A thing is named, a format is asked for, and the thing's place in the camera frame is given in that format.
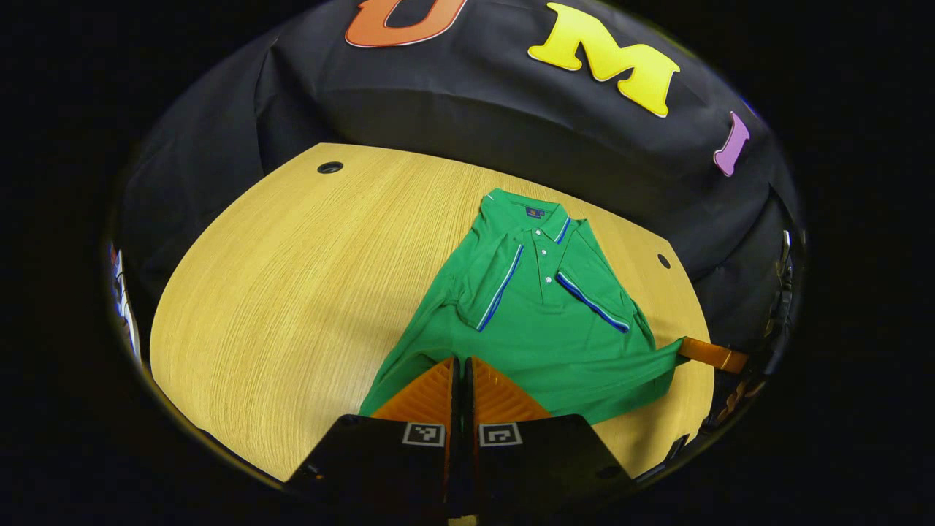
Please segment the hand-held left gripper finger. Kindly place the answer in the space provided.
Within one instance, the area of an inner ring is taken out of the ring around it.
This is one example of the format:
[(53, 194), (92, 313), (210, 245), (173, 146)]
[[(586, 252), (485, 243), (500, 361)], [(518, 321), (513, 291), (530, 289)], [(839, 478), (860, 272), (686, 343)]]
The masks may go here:
[(583, 416), (552, 416), (477, 357), (463, 373), (462, 433), (462, 509), (480, 523), (571, 523), (637, 489)]
[(343, 415), (287, 480), (326, 523), (445, 523), (461, 367), (449, 357), (371, 416)]

